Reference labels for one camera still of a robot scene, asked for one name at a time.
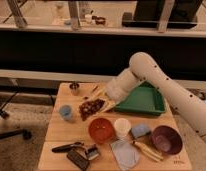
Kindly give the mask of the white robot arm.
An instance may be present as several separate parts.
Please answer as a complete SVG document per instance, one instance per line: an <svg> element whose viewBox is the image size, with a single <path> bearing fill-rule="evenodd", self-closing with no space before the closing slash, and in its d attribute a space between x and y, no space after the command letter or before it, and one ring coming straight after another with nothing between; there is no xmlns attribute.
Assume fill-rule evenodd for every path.
<svg viewBox="0 0 206 171"><path fill-rule="evenodd" d="M206 143L206 103L168 77L145 52L133 54L129 67L112 78L90 99L106 100L102 111L107 111L122 102L143 82L154 86Z"/></svg>

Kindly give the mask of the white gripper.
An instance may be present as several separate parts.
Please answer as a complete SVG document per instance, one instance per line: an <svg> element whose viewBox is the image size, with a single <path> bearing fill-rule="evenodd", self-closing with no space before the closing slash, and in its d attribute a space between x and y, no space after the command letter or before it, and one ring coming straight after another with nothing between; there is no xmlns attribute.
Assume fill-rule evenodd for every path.
<svg viewBox="0 0 206 171"><path fill-rule="evenodd" d="M101 112L106 112L116 105L114 101L123 101L134 88L143 82L143 77L136 76L129 68L126 68L106 84L106 89L101 88L90 95L89 100L104 99L106 92L111 100L104 99L104 104L100 109Z"/></svg>

